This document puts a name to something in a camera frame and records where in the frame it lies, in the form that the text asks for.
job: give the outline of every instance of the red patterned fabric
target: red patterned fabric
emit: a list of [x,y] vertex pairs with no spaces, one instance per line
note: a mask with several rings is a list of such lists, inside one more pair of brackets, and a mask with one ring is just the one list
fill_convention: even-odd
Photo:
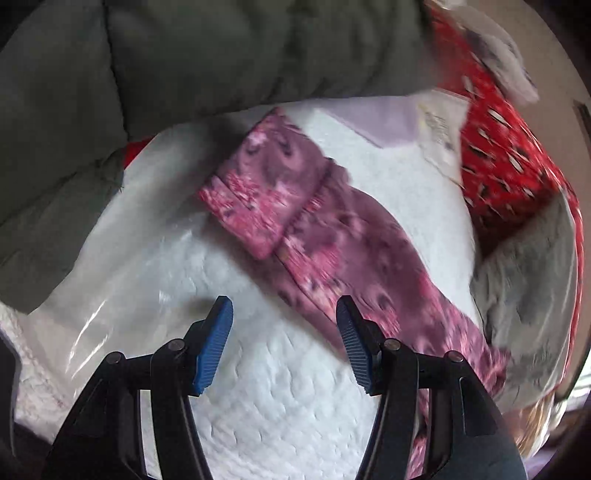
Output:
[[557,192],[568,199],[576,230],[577,297],[569,358],[579,318],[583,281],[583,220],[562,172],[471,52],[453,20],[433,9],[437,48],[449,76],[443,88],[471,100],[462,129],[462,180],[482,254],[488,255],[540,211]]

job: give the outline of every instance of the ribbed blue pad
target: ribbed blue pad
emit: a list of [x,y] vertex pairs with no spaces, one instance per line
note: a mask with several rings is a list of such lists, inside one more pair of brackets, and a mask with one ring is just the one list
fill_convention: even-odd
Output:
[[196,395],[201,395],[213,382],[228,334],[230,334],[230,328],[232,328],[233,317],[232,302],[229,298],[225,298],[219,313],[214,319],[215,324],[212,326],[201,353],[196,359],[197,369],[193,380],[193,391]]
[[342,301],[338,301],[336,305],[336,324],[345,344],[355,380],[368,393],[372,384],[371,354],[355,328],[351,313]]

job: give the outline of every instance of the white quilted fabric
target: white quilted fabric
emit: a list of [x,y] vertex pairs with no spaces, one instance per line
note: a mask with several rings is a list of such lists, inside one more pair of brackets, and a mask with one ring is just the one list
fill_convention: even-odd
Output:
[[[243,133],[263,111],[231,115],[230,124]],[[473,316],[473,238],[459,188],[417,145],[380,150],[313,108],[291,106],[288,114],[349,169],[354,186],[396,216],[435,284]],[[217,150],[219,128],[210,127],[163,132],[131,164],[74,271],[31,314],[24,334],[43,345],[39,354],[72,398],[106,353],[153,352],[227,295],[233,328],[212,386],[192,400],[214,478],[354,478],[378,399],[260,282],[238,242],[196,211],[192,192],[228,153]],[[144,396],[146,461],[157,476],[149,417]]]

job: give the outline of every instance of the dark green fabric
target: dark green fabric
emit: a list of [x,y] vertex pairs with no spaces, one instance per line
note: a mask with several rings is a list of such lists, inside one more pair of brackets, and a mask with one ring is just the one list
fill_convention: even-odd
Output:
[[97,158],[259,104],[411,93],[430,37],[421,0],[43,1],[0,50],[0,301],[29,311],[69,272],[112,195],[71,177]]

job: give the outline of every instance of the metal screw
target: metal screw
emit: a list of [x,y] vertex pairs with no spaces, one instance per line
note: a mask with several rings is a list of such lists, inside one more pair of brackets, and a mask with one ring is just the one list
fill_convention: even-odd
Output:
[[449,351],[447,353],[447,356],[452,362],[456,364],[464,361],[464,357],[462,356],[462,354],[460,352],[456,352],[455,350]]
[[121,361],[121,354],[119,352],[111,352],[106,356],[105,360],[111,365],[118,364]]
[[175,338],[174,340],[170,340],[168,343],[168,350],[172,350],[173,352],[178,352],[184,348],[184,341],[180,338]]
[[390,350],[393,352],[395,352],[396,350],[400,350],[400,342],[398,340],[396,340],[395,338],[388,338],[384,342],[384,346],[387,348],[387,350]]

